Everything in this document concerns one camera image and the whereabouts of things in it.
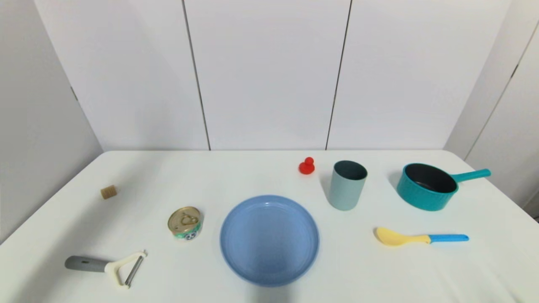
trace peeler blade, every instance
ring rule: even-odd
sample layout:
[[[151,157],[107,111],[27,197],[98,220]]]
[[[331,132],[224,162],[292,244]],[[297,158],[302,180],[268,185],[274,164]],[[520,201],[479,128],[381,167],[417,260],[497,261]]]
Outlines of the peeler blade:
[[[131,270],[131,272],[129,273],[129,275],[127,276],[127,280],[125,282],[125,284],[129,287],[131,287],[131,282],[133,281],[133,278],[135,277],[135,274],[136,274],[136,271],[139,270],[139,267],[140,267],[140,264],[142,263],[142,259],[144,259],[142,256],[140,256],[136,262],[135,262],[135,266],[133,266],[133,269]]]

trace wine cork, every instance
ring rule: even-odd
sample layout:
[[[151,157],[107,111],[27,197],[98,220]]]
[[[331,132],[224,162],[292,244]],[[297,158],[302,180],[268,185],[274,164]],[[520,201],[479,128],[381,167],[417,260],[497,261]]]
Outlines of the wine cork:
[[[116,196],[116,187],[114,187],[114,185],[111,185],[109,187],[101,189],[101,195],[103,196],[103,199],[108,199],[110,197]]]

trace teal saucepan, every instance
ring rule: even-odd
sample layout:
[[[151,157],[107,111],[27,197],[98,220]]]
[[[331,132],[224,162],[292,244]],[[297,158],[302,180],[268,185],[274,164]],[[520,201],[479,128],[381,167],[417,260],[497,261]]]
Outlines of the teal saucepan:
[[[434,166],[412,163],[404,167],[397,192],[402,199],[417,208],[436,211],[443,209],[459,190],[458,182],[488,176],[488,169],[450,175]]]

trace tin can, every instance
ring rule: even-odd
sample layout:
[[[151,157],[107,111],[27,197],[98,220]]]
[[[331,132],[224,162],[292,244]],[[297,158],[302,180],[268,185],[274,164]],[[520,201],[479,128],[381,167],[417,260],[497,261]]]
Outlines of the tin can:
[[[169,218],[169,230],[176,239],[190,241],[198,236],[202,228],[202,215],[198,209],[188,206],[176,210]]]

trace spoon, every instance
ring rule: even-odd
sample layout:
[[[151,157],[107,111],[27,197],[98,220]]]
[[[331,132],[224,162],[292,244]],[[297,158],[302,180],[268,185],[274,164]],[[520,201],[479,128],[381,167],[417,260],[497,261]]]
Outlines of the spoon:
[[[431,244],[433,242],[460,242],[469,240],[467,235],[405,236],[387,228],[377,228],[376,236],[380,242],[389,246],[398,246],[411,242],[423,242],[426,244]]]

